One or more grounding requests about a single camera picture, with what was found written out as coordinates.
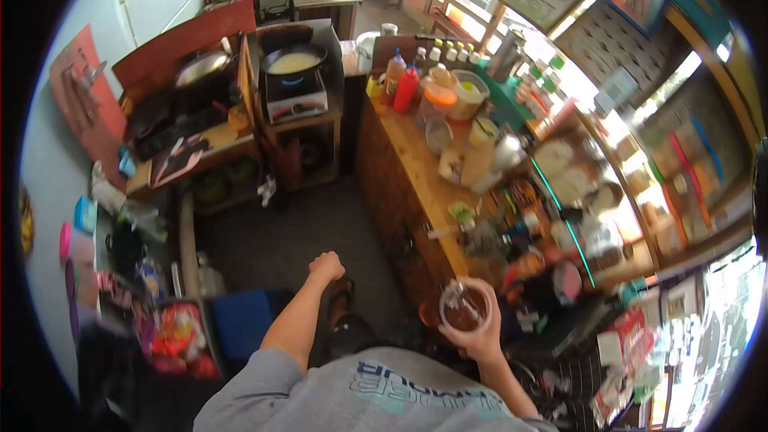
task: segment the blue stool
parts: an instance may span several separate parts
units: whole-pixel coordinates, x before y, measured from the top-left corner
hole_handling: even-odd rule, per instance
[[[248,361],[292,297],[293,292],[283,289],[257,289],[214,299],[211,309],[224,358],[233,362]]]

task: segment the orange lid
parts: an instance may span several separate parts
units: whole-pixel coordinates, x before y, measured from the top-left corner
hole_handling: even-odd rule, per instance
[[[430,84],[424,89],[424,97],[440,107],[453,107],[456,103],[456,92],[436,84]]]

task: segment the white wall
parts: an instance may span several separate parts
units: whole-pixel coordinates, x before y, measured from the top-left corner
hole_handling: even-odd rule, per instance
[[[188,20],[203,0],[128,0],[139,45]],[[58,234],[71,221],[74,204],[88,194],[91,160],[67,126],[53,98],[48,68],[62,48],[91,24],[96,51],[108,62],[116,97],[122,88],[111,66],[134,50],[118,0],[74,0],[53,40],[35,87],[22,147],[22,180],[34,207],[34,247],[26,276],[43,335],[62,376],[77,395],[77,357],[69,327],[64,274],[58,260]]]

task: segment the frying pan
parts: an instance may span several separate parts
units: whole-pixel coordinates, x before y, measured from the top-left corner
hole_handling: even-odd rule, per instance
[[[270,74],[269,70],[270,70],[270,67],[272,67],[272,64],[274,64],[274,62],[276,62],[279,58],[286,56],[290,53],[308,53],[311,56],[314,56],[320,59],[320,62],[318,62],[316,65],[312,67],[308,67],[304,70],[299,70],[297,72],[283,73],[283,74]],[[327,56],[328,56],[328,51],[323,49],[321,46],[314,43],[301,43],[293,46],[283,47],[282,49],[276,50],[273,53],[269,54],[264,59],[261,69],[267,75],[278,76],[283,80],[283,84],[290,86],[290,85],[295,85],[298,82],[301,82],[302,78],[305,77],[307,74],[312,73],[315,69],[317,69],[320,66],[320,64],[322,64],[322,62],[326,59]]]

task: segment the wooden cabinet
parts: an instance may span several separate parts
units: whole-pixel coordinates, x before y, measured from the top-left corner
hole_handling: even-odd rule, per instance
[[[453,276],[437,241],[430,241],[426,216],[370,100],[360,117],[356,176],[384,255],[414,308],[433,300]]]

